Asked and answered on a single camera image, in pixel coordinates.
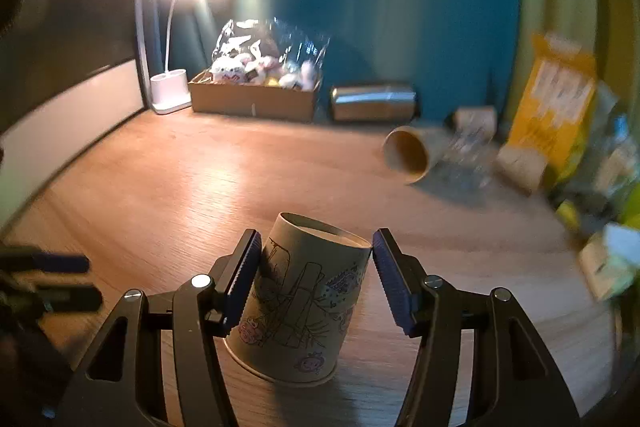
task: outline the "metal thermos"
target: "metal thermos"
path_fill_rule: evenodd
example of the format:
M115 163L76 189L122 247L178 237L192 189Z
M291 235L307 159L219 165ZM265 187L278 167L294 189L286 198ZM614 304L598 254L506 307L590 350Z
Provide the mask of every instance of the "metal thermos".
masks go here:
M334 87L331 108L336 121L409 121L417 95L408 84Z

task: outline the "yellow carton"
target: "yellow carton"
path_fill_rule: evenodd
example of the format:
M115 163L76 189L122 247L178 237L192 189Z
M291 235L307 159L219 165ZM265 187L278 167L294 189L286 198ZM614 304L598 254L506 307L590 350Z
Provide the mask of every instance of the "yellow carton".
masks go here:
M596 61L555 36L534 35L532 40L536 60L508 144L541 152L558 178L569 163L577 165L584 149L580 126L596 90ZM575 149L578 158L570 158Z

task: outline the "wood grain surface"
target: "wood grain surface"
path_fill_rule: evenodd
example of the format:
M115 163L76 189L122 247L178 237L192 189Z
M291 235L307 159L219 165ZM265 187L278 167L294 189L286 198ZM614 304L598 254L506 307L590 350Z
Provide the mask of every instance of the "wood grain surface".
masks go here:
M91 258L102 314L45 321L55 343L77 358L127 289L176 289L230 253L245 228L266 237L279 212L362 237L389 227L404 253L457 288L511 289L584 413L609 385L612 318L591 298L545 201L495 181L476 193L437 172L404 186L383 164L385 131L146 112L62 172L5 240ZM417 346L395 326L373 263L330 382L278 387L243 370L216 342L241 426L393 425ZM168 410L181 425L171 349L165 332ZM452 425L466 414L471 364L465 332Z

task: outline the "clear plastic wrap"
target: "clear plastic wrap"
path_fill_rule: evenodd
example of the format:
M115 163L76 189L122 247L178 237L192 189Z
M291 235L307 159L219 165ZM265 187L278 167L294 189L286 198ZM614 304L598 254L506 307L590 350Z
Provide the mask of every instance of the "clear plastic wrap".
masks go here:
M230 20L211 55L211 75L202 82L314 90L329 40L322 34L311 39L276 18Z

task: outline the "white lamp base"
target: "white lamp base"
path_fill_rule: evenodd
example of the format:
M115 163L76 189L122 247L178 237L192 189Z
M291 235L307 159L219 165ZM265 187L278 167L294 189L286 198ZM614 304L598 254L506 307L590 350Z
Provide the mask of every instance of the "white lamp base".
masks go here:
M187 71L173 70L151 77L152 106L158 114L169 114L191 105Z

